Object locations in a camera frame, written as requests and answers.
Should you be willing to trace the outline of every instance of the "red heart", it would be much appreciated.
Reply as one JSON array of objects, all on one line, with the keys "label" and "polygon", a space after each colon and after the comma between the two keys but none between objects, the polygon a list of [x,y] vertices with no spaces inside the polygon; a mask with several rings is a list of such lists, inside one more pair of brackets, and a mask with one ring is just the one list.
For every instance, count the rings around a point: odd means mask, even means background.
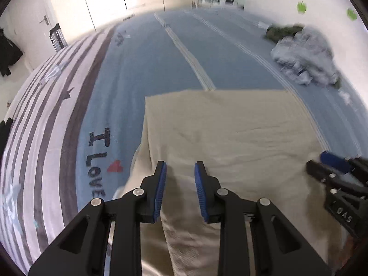
[{"label": "red heart", "polygon": [[107,172],[123,172],[123,167],[119,160],[115,160],[108,168]]}]

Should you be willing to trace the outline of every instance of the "door handle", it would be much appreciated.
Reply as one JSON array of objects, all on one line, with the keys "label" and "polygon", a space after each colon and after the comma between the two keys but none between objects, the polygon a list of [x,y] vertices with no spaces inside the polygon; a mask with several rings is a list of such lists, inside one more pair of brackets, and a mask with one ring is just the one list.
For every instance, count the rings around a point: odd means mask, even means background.
[{"label": "door handle", "polygon": [[43,16],[43,20],[41,22],[39,22],[39,24],[41,24],[42,22],[45,22],[46,23],[46,26],[48,26],[50,23],[49,23],[49,20],[47,19],[47,16]]}]

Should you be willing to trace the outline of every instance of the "metal screw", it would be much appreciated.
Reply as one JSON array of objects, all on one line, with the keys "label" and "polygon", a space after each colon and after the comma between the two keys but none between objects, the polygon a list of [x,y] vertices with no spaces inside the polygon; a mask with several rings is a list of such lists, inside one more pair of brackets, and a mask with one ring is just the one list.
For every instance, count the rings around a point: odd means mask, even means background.
[{"label": "metal screw", "polygon": [[141,188],[134,189],[133,194],[134,194],[135,196],[141,196],[141,195],[143,195],[143,194],[144,194],[144,190],[143,190],[143,189],[141,189]]},{"label": "metal screw", "polygon": [[262,205],[264,205],[264,206],[269,206],[271,204],[270,200],[267,199],[267,198],[261,198],[259,200],[259,203],[262,204]]},{"label": "metal screw", "polygon": [[226,196],[229,193],[225,188],[220,188],[217,190],[217,194],[220,196]]},{"label": "metal screw", "polygon": [[92,200],[91,200],[91,204],[93,205],[93,206],[98,206],[98,205],[100,205],[102,203],[102,201],[101,201],[101,199],[100,198],[93,198]]}]

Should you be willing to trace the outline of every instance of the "white stripe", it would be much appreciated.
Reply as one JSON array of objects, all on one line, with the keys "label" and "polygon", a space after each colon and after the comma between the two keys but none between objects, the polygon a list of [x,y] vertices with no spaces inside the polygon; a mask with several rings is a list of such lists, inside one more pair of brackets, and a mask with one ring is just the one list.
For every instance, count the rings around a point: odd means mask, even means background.
[{"label": "white stripe", "polygon": [[[60,59],[60,57],[63,54],[64,53],[60,53],[60,55],[57,56],[57,60]],[[37,78],[37,81],[35,82],[34,86],[36,86],[36,84],[38,83],[38,80],[39,80],[40,77],[41,76],[39,76]],[[31,89],[30,94],[27,97],[28,99],[30,98],[30,95],[33,92],[33,89],[34,88]],[[15,132],[15,125],[12,126],[12,132],[11,132],[11,134],[9,136],[8,142],[10,142],[10,140],[11,140],[11,138],[13,136],[15,136],[15,139],[14,139],[12,150],[11,150],[11,153],[10,153],[8,167],[4,167],[5,174],[3,174],[3,178],[5,179],[5,183],[3,184],[3,186],[5,186],[4,187],[5,190],[9,187],[9,183],[12,180],[11,168],[12,168],[12,162],[13,162],[14,157],[16,158],[16,163],[15,163],[15,171],[14,171],[13,183],[14,184],[17,184],[19,182],[20,163],[21,163],[21,160],[23,158],[23,151],[24,151],[24,147],[25,147],[25,144],[26,144],[23,139],[26,140],[28,138],[29,130],[30,130],[31,125],[32,125],[32,116],[30,117],[29,123],[28,123],[28,125],[27,125],[27,127],[25,129],[25,133],[24,133],[24,135],[22,137],[21,137],[21,131],[22,131],[23,127],[24,127],[26,118],[27,118],[27,116],[29,114],[31,105],[32,105],[32,103],[33,103],[33,101],[34,101],[34,99],[36,97],[36,94],[37,94],[37,92],[31,98],[28,107],[23,109],[23,111],[25,111],[25,115],[23,117],[23,120],[22,121],[19,121],[19,120],[15,121],[15,123],[20,123],[19,128],[18,128],[18,132],[16,134],[14,134],[14,132]],[[37,109],[38,109],[37,106],[39,107],[40,103],[43,100],[43,98],[42,98],[43,96],[44,95],[41,93],[40,96],[39,96],[38,102],[37,102],[37,104],[34,107],[34,112],[33,113],[37,113]],[[15,149],[16,149],[16,146],[17,146],[19,140],[23,140],[23,142],[21,142],[21,144],[20,144],[20,148],[19,148],[18,154],[15,155]],[[6,233],[4,233],[4,235],[7,235],[8,236],[8,239],[9,239],[9,242],[10,242],[10,248],[13,250],[13,253],[14,253],[14,256],[15,256],[14,259],[16,259],[18,261],[18,264],[19,264],[20,261],[23,261],[24,264],[25,264],[25,266],[29,268],[29,265],[27,264],[28,260],[26,259],[25,251],[24,251],[24,248],[23,248],[22,238],[19,235],[18,231],[17,230],[14,230],[15,233],[16,233],[16,241],[14,241],[14,238],[12,236],[12,227],[10,226],[10,223],[9,222],[6,223],[5,221],[1,221],[1,226],[2,226],[2,229],[5,230],[5,232],[6,232]],[[18,248],[20,250],[20,253],[21,253],[21,256],[22,256],[23,259],[18,258],[17,252],[16,252],[16,248],[17,247],[15,246],[15,244],[18,245]]]},{"label": "white stripe", "polygon": [[50,70],[51,70],[52,66],[56,64],[56,62],[58,61],[58,59],[61,57],[61,55],[62,55],[62,54],[61,54],[61,53],[60,53],[59,55],[58,55],[58,54],[56,54],[56,55],[55,55],[55,58],[53,58],[53,59],[50,61],[50,63],[49,63],[46,67],[44,67],[44,69],[42,69],[42,73],[41,73],[41,71],[40,71],[40,74],[37,76],[37,78],[36,78],[35,82],[32,84],[32,86],[31,86],[30,90],[28,91],[28,94],[25,96],[25,98],[24,98],[24,102],[23,102],[23,104],[22,104],[22,107],[21,107],[21,108],[18,108],[18,111],[14,113],[14,120],[17,120],[17,119],[20,117],[21,113],[24,111],[24,108],[25,108],[25,106],[26,106],[26,104],[27,104],[27,101],[28,101],[29,97],[32,95],[32,93],[33,93],[34,89],[36,88],[37,84],[40,82],[40,80],[41,80],[41,78],[42,78],[43,74],[44,74],[44,73],[45,73],[49,68],[50,68]]},{"label": "white stripe", "polygon": [[241,13],[239,13],[239,11],[237,11],[237,10],[235,10],[235,11],[233,11],[233,10],[230,10],[230,9],[227,9],[229,12],[231,12],[231,13],[234,13],[234,14],[236,14],[236,15],[238,15],[238,16],[240,16],[242,19],[244,19],[244,20],[246,20],[247,22],[249,22],[249,23],[251,23],[251,24],[253,24],[254,26],[256,26],[256,27],[258,27],[258,28],[262,28],[262,27],[260,27],[260,25],[264,25],[264,26],[269,26],[270,24],[267,24],[267,23],[264,23],[264,22],[262,22],[262,21],[257,21],[257,20],[252,20],[252,19],[250,19],[250,18],[247,18],[246,16],[244,16],[242,13],[244,13],[245,14],[245,11],[242,11]]},{"label": "white stripe", "polygon": [[174,45],[178,48],[178,50],[184,56],[185,60],[189,63],[197,79],[201,83],[203,89],[215,90],[216,89],[215,85],[213,84],[212,80],[207,75],[203,67],[199,64],[198,60],[194,57],[194,55],[188,51],[188,49],[180,41],[180,39],[176,36],[176,34],[172,31],[172,29],[165,24],[165,22],[157,15],[157,13],[154,13],[154,16],[157,19],[157,21],[165,28],[166,33],[170,36]]},{"label": "white stripe", "polygon": [[[59,53],[59,55],[56,55],[55,57],[56,57],[56,60],[55,60],[55,63],[60,59],[60,57],[62,56],[62,55],[64,55],[64,52],[61,52],[61,53]],[[53,61],[51,61],[46,67],[44,67],[43,68],[43,73],[48,69],[48,67],[50,67],[51,66],[51,63],[52,63]],[[19,140],[19,137],[20,137],[20,132],[18,132],[18,133],[16,133],[16,134],[14,134],[14,132],[15,132],[15,128],[16,128],[16,126],[20,123],[20,121],[19,121],[19,119],[20,119],[20,116],[21,116],[21,114],[24,112],[24,111],[28,111],[29,112],[29,109],[27,108],[25,108],[26,107],[26,105],[27,105],[27,102],[28,102],[28,100],[31,98],[31,95],[32,95],[32,93],[33,93],[33,91],[34,91],[34,89],[36,88],[36,86],[37,86],[37,84],[39,83],[39,81],[40,81],[40,79],[41,79],[41,77],[42,77],[42,75],[43,75],[43,73],[40,73],[38,76],[37,76],[37,79],[36,79],[36,81],[34,82],[34,84],[32,85],[32,87],[30,88],[30,91],[28,92],[28,94],[27,94],[27,96],[25,96],[25,98],[24,98],[24,101],[23,101],[23,105],[22,105],[22,107],[21,108],[18,108],[18,117],[17,117],[17,119],[15,119],[14,120],[14,123],[13,123],[13,125],[12,125],[12,127],[11,127],[11,132],[10,132],[10,134],[9,134],[9,138],[8,138],[8,143],[11,141],[11,139],[15,136],[15,139],[14,139],[14,143],[13,143],[13,146],[16,144],[16,142],[17,142],[17,140]],[[24,121],[25,121],[25,119],[26,119],[26,117],[27,117],[27,113],[25,113],[25,115],[24,115],[24,117],[23,117],[23,120],[22,120],[22,122],[24,123]],[[3,159],[5,159],[6,158],[6,156],[8,155],[8,152],[9,152],[9,144],[7,144],[7,146],[6,146],[6,148],[5,148],[5,151],[4,151],[4,153],[3,153]],[[5,166],[4,166],[4,162],[2,163],[2,165],[1,165],[1,175],[4,175],[4,173],[5,173]],[[3,186],[3,179],[1,179],[1,184],[0,184],[0,188],[2,188],[2,186]]]},{"label": "white stripe", "polygon": [[188,11],[184,11],[184,12],[186,14],[189,14],[189,15],[192,15],[193,17],[195,17],[197,20],[199,20],[200,22],[202,22],[203,24],[205,24],[206,26],[211,28],[213,31],[220,34],[223,38],[225,38],[226,40],[228,40],[229,42],[231,42],[232,44],[237,46],[242,52],[244,52],[245,54],[251,56],[258,63],[260,63],[262,66],[264,66],[273,75],[273,77],[276,80],[278,80],[280,82],[280,84],[294,96],[294,98],[297,100],[297,102],[302,106],[303,111],[305,111],[305,113],[308,114],[308,118],[310,119],[312,127],[316,132],[316,135],[317,135],[318,141],[321,145],[321,148],[323,150],[329,150],[330,149],[328,143],[325,141],[324,137],[321,134],[320,128],[318,126],[318,123],[317,123],[313,113],[310,111],[309,107],[302,101],[302,98],[297,93],[297,91],[296,91],[293,84],[290,84],[287,80],[285,80],[284,77],[282,76],[282,74],[279,71],[277,71],[275,68],[273,68],[271,66],[271,64],[269,64],[264,58],[262,58],[259,55],[253,53],[247,47],[243,46],[242,44],[237,42],[235,39],[233,39],[232,37],[230,37],[229,35],[227,35],[223,31],[221,31],[220,29],[218,29],[217,27],[215,27],[214,25],[212,25],[211,23],[209,23],[208,21],[206,21],[202,17],[200,17],[200,16],[198,16],[194,13],[188,12]]},{"label": "white stripe", "polygon": [[[36,163],[39,153],[40,144],[43,138],[43,133],[45,131],[45,126],[47,123],[47,119],[50,116],[52,110],[54,109],[54,106],[56,102],[58,101],[58,98],[60,96],[60,93],[63,89],[64,83],[66,81],[67,76],[73,69],[75,63],[77,62],[78,58],[82,55],[83,51],[88,47],[88,45],[91,42],[91,38],[86,40],[83,43],[82,48],[78,51],[78,53],[74,56],[74,58],[71,60],[69,65],[65,68],[63,73],[59,76],[59,78],[55,82],[55,86],[49,96],[49,99],[47,100],[47,103],[42,111],[42,115],[39,119],[39,122],[37,124],[37,130],[34,134],[34,138],[32,140],[32,144],[29,150],[29,155],[27,159],[27,167],[25,171],[25,180],[24,180],[24,192],[23,192],[23,221],[24,221],[24,228],[25,228],[25,234],[26,239],[29,247],[29,251],[32,256],[32,260],[35,261],[40,255],[40,247],[38,243],[38,237],[36,232],[36,226],[34,224],[34,188],[35,188],[35,172],[36,172]],[[42,90],[42,96],[46,95],[47,90],[50,88],[51,84],[54,82],[54,79],[50,79],[47,83],[45,88]],[[32,127],[36,115],[38,113],[38,110],[40,108],[40,104],[43,102],[43,98],[39,99],[39,102],[33,112],[33,115],[31,117],[31,120],[29,121],[29,128]],[[29,135],[24,136],[25,142],[27,142]]]},{"label": "white stripe", "polygon": [[41,65],[38,67],[38,69],[34,70],[26,79],[26,81],[23,83],[22,87],[19,89],[19,91],[17,92],[17,94],[15,95],[13,101],[11,102],[11,105],[6,113],[5,116],[5,122],[6,120],[10,117],[12,118],[15,114],[15,109],[17,108],[18,103],[21,101],[23,94],[26,92],[28,86],[30,85],[30,83],[32,82],[33,78],[35,77],[35,75],[38,73],[39,69],[40,69]]},{"label": "white stripe", "polygon": [[226,17],[226,16],[224,16],[224,15],[222,14],[222,12],[221,12],[221,14],[220,14],[220,12],[218,12],[218,16],[220,16],[221,18],[223,18],[223,19],[227,20],[228,22],[233,23],[234,25],[236,25],[236,26],[238,26],[239,28],[241,28],[241,29],[243,29],[243,30],[247,31],[249,34],[251,34],[251,35],[253,35],[253,36],[260,36],[261,31],[255,32],[253,29],[249,28],[249,26],[244,25],[244,24],[240,24],[240,23],[236,22],[235,20],[231,19],[231,16]]},{"label": "white stripe", "polygon": [[328,90],[326,90],[325,88],[322,90],[323,94],[326,96],[326,98],[328,99],[328,101],[330,102],[330,104],[332,105],[332,107],[335,109],[336,113],[338,114],[338,116],[341,118],[341,121],[343,122],[346,130],[348,131],[351,140],[354,142],[354,145],[356,147],[356,151],[358,152],[359,155],[362,154],[362,150],[360,147],[360,144],[358,142],[358,139],[354,133],[354,130],[350,124],[350,122],[347,120],[346,116],[344,115],[344,113],[341,111],[341,109],[338,107],[338,105],[335,103],[333,97],[331,96],[331,94],[328,92]]},{"label": "white stripe", "polygon": [[50,142],[47,147],[42,177],[42,212],[49,244],[64,229],[59,194],[59,174],[60,169],[62,169],[62,167],[60,167],[60,157],[65,130],[80,94],[82,84],[92,67],[96,54],[104,43],[109,30],[110,29],[106,29],[104,33],[98,37],[93,47],[86,55],[86,58],[80,64],[80,67],[69,86],[70,89],[74,89],[70,92],[70,98],[64,100],[60,106],[51,133]]}]

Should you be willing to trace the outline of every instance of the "pile of clothes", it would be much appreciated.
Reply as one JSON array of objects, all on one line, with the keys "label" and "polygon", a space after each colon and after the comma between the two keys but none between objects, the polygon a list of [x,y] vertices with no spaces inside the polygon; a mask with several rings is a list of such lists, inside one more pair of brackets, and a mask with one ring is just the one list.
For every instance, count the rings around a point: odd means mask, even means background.
[{"label": "pile of clothes", "polygon": [[22,51],[4,36],[4,30],[0,28],[0,73],[2,76],[11,74],[9,66],[16,64],[22,55]]},{"label": "pile of clothes", "polygon": [[271,26],[266,38],[278,40],[271,57],[291,80],[298,84],[308,85],[314,81],[323,86],[340,87],[341,73],[334,65],[331,47],[318,30],[299,25]]}]

